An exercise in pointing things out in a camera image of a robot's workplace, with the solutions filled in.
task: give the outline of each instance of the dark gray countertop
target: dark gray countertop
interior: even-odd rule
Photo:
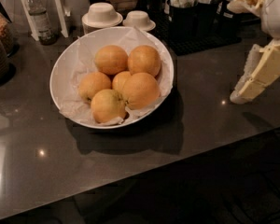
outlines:
[[[59,114],[49,76],[72,38],[44,47],[18,34],[15,76],[0,87],[0,219],[280,127],[280,79],[255,102],[229,95],[259,26],[238,44],[174,57],[175,87],[149,117],[112,131]]]

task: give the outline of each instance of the white bowl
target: white bowl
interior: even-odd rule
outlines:
[[[69,96],[77,93],[77,88],[73,87],[71,80],[73,80],[73,74],[75,72],[80,72],[77,64],[79,62],[78,56],[80,55],[81,52],[80,51],[81,44],[84,45],[87,44],[87,52],[95,54],[99,48],[110,44],[116,44],[120,39],[126,36],[126,34],[134,30],[135,28],[122,27],[122,26],[100,29],[95,32],[82,36],[80,39],[72,43],[61,54],[61,56],[59,57],[59,59],[57,60],[56,64],[52,69],[50,75],[50,82],[49,82],[51,97],[59,110],[61,110],[61,108],[64,105],[64,101],[67,101]],[[155,105],[154,109],[148,111],[143,116],[134,119],[132,121],[125,120],[121,124],[116,124],[112,126],[102,126],[99,124],[85,123],[83,120],[81,121],[80,119],[70,118],[70,120],[82,126],[94,128],[94,129],[115,129],[115,128],[123,127],[131,123],[135,123],[138,120],[148,116],[151,112],[157,109],[160,106],[160,104],[163,102],[163,100],[169,95],[170,90],[173,86],[173,79],[174,79],[174,64],[173,64],[172,57],[168,49],[154,35],[139,30],[138,32],[144,36],[146,41],[152,42],[152,44],[154,44],[154,46],[157,48],[157,50],[160,53],[162,64],[161,64],[161,72],[158,75],[157,80],[160,83],[160,85],[164,87],[165,90],[168,90],[168,93],[162,96],[160,101]],[[78,101],[75,101],[75,105],[77,104],[77,102],[79,104],[84,105],[84,103],[80,99]]]
[[[106,28],[120,24],[122,16],[108,3],[95,3],[89,8],[88,13],[82,17],[83,25],[92,28]]]
[[[135,26],[143,31],[151,31],[156,27],[156,23],[152,21],[145,11],[130,11],[127,18],[122,22],[124,26]]]

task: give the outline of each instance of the dark floor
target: dark floor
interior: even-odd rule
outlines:
[[[82,195],[5,223],[280,224],[280,129]]]

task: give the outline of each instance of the white paper liner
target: white paper liner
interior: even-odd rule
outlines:
[[[128,118],[122,119],[117,117],[106,123],[97,123],[91,113],[90,105],[83,102],[77,92],[78,84],[80,80],[87,75],[89,72],[97,71],[97,68],[93,62],[94,55],[97,50],[91,50],[88,43],[89,39],[78,39],[78,61],[76,69],[73,71],[71,76],[72,91],[61,100],[60,112],[67,118],[72,119],[80,124],[85,124],[91,127],[103,127],[110,125],[117,125],[133,123],[142,118],[144,115],[152,112],[156,109],[162,101],[168,96],[172,88],[172,75],[173,71],[170,69],[168,60],[164,58],[165,52],[168,52],[162,47],[156,46],[146,34],[141,32],[138,28],[134,27],[129,33],[123,36],[121,39],[114,41],[112,44],[106,45],[118,45],[126,50],[127,54],[130,54],[131,50],[140,45],[149,45],[154,47],[161,56],[161,70],[156,76],[158,80],[161,95],[160,97],[143,109],[131,110],[126,107],[126,111],[129,113]]]

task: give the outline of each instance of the bowl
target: bowl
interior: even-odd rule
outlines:
[[[149,18],[148,14],[139,10],[129,12],[122,24],[130,27],[135,26],[146,32],[156,27],[156,23]]]
[[[156,79],[158,80],[161,90],[164,92],[162,93],[160,99],[158,99],[158,101],[153,104],[153,108],[149,109],[147,112],[141,113],[141,115],[133,113],[122,123],[104,126],[102,124],[97,124],[93,123],[92,121],[85,120],[85,118],[89,115],[86,113],[91,112],[91,109],[88,105],[83,103],[80,97],[78,97],[78,82],[76,82],[76,85],[73,84],[73,80],[75,80],[75,78],[73,78],[73,74],[86,74],[85,70],[81,69],[81,67],[84,66],[79,65],[81,63],[81,59],[84,59],[83,61],[89,60],[88,57],[85,58],[85,54],[83,56],[83,50],[84,52],[87,51],[87,54],[93,56],[101,47],[110,44],[118,44],[120,43],[120,40],[122,42],[122,47],[127,51],[128,54],[131,52],[133,47],[135,47],[136,43],[140,43],[139,45],[142,45],[142,43],[145,42],[147,45],[147,42],[149,42],[149,44],[151,43],[153,44],[153,46],[155,46],[161,56],[161,71]],[[171,92],[173,79],[174,64],[172,57],[168,49],[162,44],[162,42],[160,42],[158,38],[148,32],[140,31],[133,27],[119,26],[94,31],[82,36],[80,39],[72,43],[61,54],[61,56],[54,64],[50,75],[49,87],[54,104],[56,104],[61,114],[63,114],[66,118],[88,128],[115,129],[135,123],[156,110]],[[80,112],[80,108],[84,105],[87,108],[87,112],[84,112],[83,110],[83,113],[77,115],[75,114],[74,116],[64,114],[65,107],[69,108],[70,112],[75,113],[77,110],[79,110],[78,112]]]
[[[88,13],[82,17],[83,26],[90,28],[106,28],[120,24],[122,15],[116,12],[111,4],[95,3],[90,5]]]

